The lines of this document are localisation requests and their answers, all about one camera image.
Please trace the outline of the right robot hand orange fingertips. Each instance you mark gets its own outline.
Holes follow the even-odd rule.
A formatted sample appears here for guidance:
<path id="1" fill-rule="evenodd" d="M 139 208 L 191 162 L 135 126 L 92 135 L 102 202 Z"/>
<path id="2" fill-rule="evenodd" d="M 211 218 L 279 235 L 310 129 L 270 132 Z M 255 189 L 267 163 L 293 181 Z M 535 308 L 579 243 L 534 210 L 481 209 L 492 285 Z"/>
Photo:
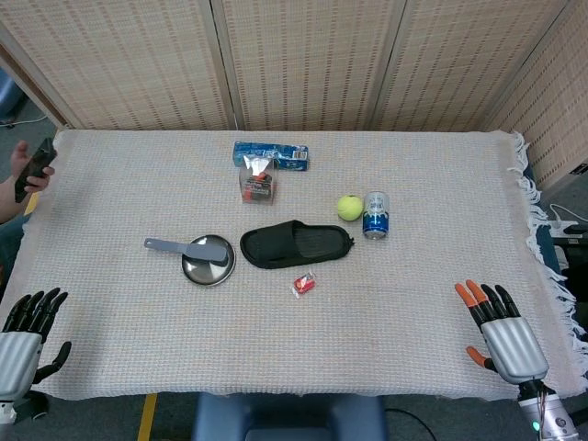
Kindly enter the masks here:
<path id="1" fill-rule="evenodd" d="M 510 293 L 500 285 L 490 287 L 468 279 L 455 291 L 476 323 L 489 354 L 475 347 L 466 352 L 482 368 L 497 373 L 509 384 L 541 381 L 547 376 L 548 361 L 527 320 Z"/>

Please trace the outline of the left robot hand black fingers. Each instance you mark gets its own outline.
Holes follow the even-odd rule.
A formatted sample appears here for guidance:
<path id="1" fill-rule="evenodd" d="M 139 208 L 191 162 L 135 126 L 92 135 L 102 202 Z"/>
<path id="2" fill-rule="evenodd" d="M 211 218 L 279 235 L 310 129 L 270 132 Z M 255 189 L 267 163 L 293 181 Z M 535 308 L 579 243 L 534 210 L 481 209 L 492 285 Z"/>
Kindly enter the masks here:
<path id="1" fill-rule="evenodd" d="M 1 329 L 1 402 L 23 398 L 33 385 L 58 372 L 67 361 L 72 343 L 62 344 L 58 355 L 46 366 L 39 365 L 43 347 L 56 315 L 68 297 L 53 288 L 20 298 Z"/>

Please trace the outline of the bare person hand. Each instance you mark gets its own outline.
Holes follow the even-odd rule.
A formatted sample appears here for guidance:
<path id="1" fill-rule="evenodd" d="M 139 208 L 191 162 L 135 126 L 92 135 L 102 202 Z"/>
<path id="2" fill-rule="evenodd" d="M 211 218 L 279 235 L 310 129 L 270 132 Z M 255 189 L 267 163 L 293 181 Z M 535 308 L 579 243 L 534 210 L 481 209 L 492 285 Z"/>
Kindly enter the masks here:
<path id="1" fill-rule="evenodd" d="M 10 158 L 11 175 L 18 179 L 22 171 L 27 166 L 31 156 L 28 154 L 28 144 L 25 141 L 19 141 L 16 144 Z M 43 168 L 41 176 L 30 175 L 27 177 L 28 184 L 25 190 L 28 193 L 35 193 L 45 189 L 54 175 L 55 169 L 51 166 Z"/>

